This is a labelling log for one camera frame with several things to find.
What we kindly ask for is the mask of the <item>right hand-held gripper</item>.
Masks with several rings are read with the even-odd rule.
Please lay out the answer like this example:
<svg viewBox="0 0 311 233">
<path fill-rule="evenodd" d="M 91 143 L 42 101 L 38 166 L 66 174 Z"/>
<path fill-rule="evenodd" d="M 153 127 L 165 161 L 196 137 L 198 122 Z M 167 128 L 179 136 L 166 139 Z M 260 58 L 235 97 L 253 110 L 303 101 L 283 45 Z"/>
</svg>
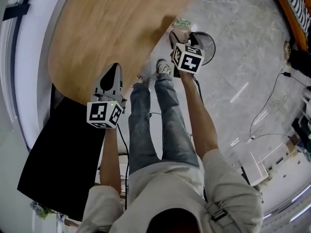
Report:
<svg viewBox="0 0 311 233">
<path fill-rule="evenodd" d="M 205 53 L 201 50 L 204 45 L 196 33 L 189 34 L 190 46 L 179 43 L 179 39 L 173 31 L 169 33 L 169 41 L 173 50 L 173 76 L 180 78 L 180 71 L 190 74 L 198 73 L 203 64 Z"/>
</svg>

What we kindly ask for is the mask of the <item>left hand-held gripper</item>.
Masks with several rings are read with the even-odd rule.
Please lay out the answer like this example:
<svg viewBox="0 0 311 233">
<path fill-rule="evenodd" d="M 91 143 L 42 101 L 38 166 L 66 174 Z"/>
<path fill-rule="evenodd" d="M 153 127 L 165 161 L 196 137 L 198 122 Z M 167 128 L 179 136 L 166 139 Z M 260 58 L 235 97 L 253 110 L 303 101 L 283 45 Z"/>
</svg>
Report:
<svg viewBox="0 0 311 233">
<path fill-rule="evenodd" d="M 116 128 L 126 105 L 121 90 L 122 69 L 119 63 L 113 63 L 96 80 L 87 103 L 87 123 L 98 129 Z"/>
</svg>

